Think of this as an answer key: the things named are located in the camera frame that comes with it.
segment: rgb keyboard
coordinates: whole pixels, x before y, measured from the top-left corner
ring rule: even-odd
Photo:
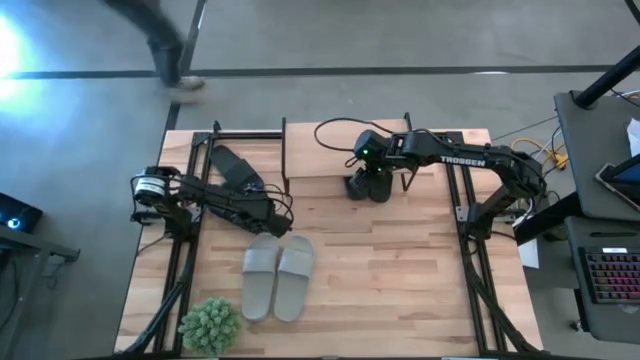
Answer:
[[[591,300],[594,303],[640,303],[640,248],[580,250]]]

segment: succulent plant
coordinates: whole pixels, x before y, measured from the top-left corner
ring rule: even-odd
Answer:
[[[223,355],[240,331],[240,313],[225,298],[208,299],[195,305],[182,318],[178,332],[184,347],[210,358]]]

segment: wooden tabletop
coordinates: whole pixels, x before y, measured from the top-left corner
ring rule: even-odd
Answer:
[[[487,130],[462,131],[467,143],[489,142]],[[192,133],[168,132],[160,165],[184,172]],[[282,186],[279,140],[217,143],[245,158],[266,183]],[[479,201],[500,185],[486,170],[473,169],[472,176]],[[210,179],[216,183],[221,177],[212,169]],[[298,234],[316,251],[304,312],[293,323],[273,315],[255,324],[244,321],[228,356],[477,355],[444,167],[423,168],[406,193],[396,180],[391,199],[377,204],[347,199],[340,177],[291,179],[295,222],[280,245]],[[464,187],[459,191],[465,202]],[[495,228],[511,233],[508,226]],[[162,225],[145,228],[140,246],[160,237],[162,230]],[[210,214],[203,217],[190,305],[226,297],[241,307],[244,252],[253,238]],[[170,249],[171,240],[166,240],[137,258],[116,350],[130,345],[157,311]],[[516,243],[494,236],[487,249],[500,306],[527,340],[541,348]],[[173,314],[170,329],[177,320]],[[483,318],[491,334],[486,308]],[[169,331],[165,344],[172,338]]]

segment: slipper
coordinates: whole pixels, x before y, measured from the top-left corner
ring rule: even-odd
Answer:
[[[284,247],[278,266],[278,285],[273,307],[273,313],[278,319],[290,322],[302,313],[314,260],[313,247],[302,236],[294,236]]]
[[[277,260],[278,238],[258,234],[244,255],[242,268],[242,315],[249,321],[260,321],[269,313]]]

